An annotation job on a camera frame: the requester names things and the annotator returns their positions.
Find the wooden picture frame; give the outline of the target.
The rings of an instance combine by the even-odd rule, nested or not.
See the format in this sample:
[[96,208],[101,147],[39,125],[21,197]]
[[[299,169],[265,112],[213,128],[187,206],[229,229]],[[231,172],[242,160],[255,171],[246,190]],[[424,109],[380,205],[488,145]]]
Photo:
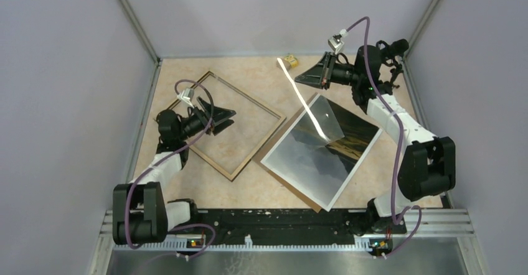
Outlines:
[[[220,134],[205,134],[196,141],[187,140],[190,143],[189,153],[196,154],[229,181],[238,177],[286,119],[270,105],[212,72],[207,72],[198,80],[179,80],[175,86],[176,94],[185,88],[194,89],[194,106],[198,105],[197,98],[202,97],[215,106],[237,112],[232,118],[233,125]],[[187,116],[187,105],[177,97],[163,110],[166,109]]]

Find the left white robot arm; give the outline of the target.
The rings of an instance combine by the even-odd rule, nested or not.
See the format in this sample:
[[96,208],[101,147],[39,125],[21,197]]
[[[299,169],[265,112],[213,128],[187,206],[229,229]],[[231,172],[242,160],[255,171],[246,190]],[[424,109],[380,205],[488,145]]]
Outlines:
[[192,212],[192,200],[166,203],[163,187],[186,166],[190,148],[187,140],[221,133],[233,125],[237,113],[201,97],[197,103],[187,109],[186,117],[172,109],[156,116],[159,139],[153,161],[136,179],[113,189],[112,237],[116,244],[136,249],[164,241],[176,226],[188,234],[199,227],[200,218]]

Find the brown backing board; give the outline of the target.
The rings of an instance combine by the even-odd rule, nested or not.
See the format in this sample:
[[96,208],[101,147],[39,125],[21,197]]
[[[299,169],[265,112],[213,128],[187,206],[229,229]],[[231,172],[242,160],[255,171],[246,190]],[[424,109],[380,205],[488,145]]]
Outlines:
[[314,212],[319,213],[322,209],[321,206],[310,200],[307,196],[302,194],[298,189],[294,188],[286,180],[283,180],[279,175],[272,172],[269,168],[265,167],[262,163],[263,158],[271,151],[272,147],[280,140],[283,134],[286,134],[288,128],[292,126],[295,119],[300,117],[304,109],[299,109],[292,117],[287,118],[281,127],[272,135],[269,140],[259,149],[259,151],[253,156],[252,161],[260,166],[264,171],[270,174],[275,180],[277,180],[282,186],[284,186],[289,192],[298,197]]

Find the clear plastic sheet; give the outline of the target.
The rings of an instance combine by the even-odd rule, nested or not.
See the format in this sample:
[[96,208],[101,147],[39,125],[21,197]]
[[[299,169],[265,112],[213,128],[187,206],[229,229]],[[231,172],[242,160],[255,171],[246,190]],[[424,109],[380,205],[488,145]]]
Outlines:
[[320,103],[316,103],[315,109],[312,109],[302,96],[289,71],[286,69],[283,59],[278,57],[276,61],[303,107],[303,113],[292,130],[292,135],[295,140],[313,147],[323,147],[343,138],[345,136],[344,132],[328,100],[322,100]]

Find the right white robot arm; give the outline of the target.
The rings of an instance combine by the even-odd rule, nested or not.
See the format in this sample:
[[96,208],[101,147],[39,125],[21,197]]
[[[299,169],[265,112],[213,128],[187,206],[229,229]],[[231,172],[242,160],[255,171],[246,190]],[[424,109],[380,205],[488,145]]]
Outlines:
[[391,189],[367,203],[364,231],[381,233],[390,225],[399,225],[403,214],[419,200],[456,185],[455,142],[425,129],[393,94],[394,82],[403,72],[396,58],[407,49],[404,39],[392,45],[381,40],[359,47],[354,63],[342,53],[325,52],[318,63],[294,79],[325,90],[332,83],[349,86],[354,103],[397,144]]

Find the landscape photo print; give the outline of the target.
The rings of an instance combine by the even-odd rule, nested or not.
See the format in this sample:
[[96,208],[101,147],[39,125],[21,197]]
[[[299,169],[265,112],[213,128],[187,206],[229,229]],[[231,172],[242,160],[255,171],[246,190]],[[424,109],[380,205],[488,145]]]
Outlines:
[[300,116],[262,163],[322,210],[330,211],[382,130],[323,95],[314,94],[307,103],[315,109],[322,100],[328,100],[345,136],[323,147],[298,142],[292,130]]

